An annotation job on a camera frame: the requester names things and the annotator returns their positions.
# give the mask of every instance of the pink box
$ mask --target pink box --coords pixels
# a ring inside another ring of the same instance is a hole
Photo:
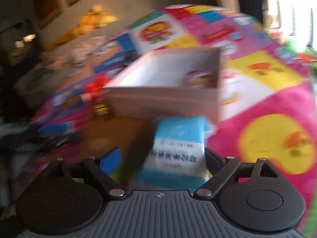
[[[205,115],[218,123],[220,48],[191,47],[148,52],[105,88],[116,116],[142,119]],[[184,86],[190,71],[211,71],[217,75],[214,88]]]

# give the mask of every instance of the beige wall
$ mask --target beige wall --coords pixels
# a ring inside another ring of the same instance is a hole
[[[40,30],[34,15],[32,0],[0,0],[0,3],[3,4],[3,1],[11,4],[12,10],[11,12],[5,12],[4,8],[0,10],[0,30],[4,24],[12,24],[30,18],[35,30],[40,34],[43,45],[51,43],[63,33],[75,28],[80,17],[94,4],[101,4],[104,10],[118,17],[119,21],[115,27],[111,27],[112,31],[117,31],[147,14],[150,10],[162,6],[181,3],[213,4],[213,0],[79,0],[68,7],[66,0],[58,0],[62,11],[61,15]],[[5,20],[2,20],[5,23],[1,22],[2,15],[5,15]]]

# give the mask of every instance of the ribbed gray plate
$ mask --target ribbed gray plate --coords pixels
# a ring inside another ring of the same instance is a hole
[[[24,231],[21,238],[45,236]],[[87,227],[63,238],[303,238],[295,230],[257,235],[224,220],[211,202],[198,201],[187,191],[134,191],[120,202],[110,202]]]

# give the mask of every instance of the metal screw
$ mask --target metal screw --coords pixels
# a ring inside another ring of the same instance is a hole
[[[121,189],[112,189],[109,194],[113,197],[122,197],[125,192],[124,190],[121,190]]]
[[[196,191],[197,195],[202,196],[202,197],[208,197],[212,194],[211,190],[208,189],[199,189]]]

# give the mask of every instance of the tissue packet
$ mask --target tissue packet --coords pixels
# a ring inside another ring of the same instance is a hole
[[[214,132],[205,116],[161,120],[137,182],[193,192],[208,178],[204,143]]]

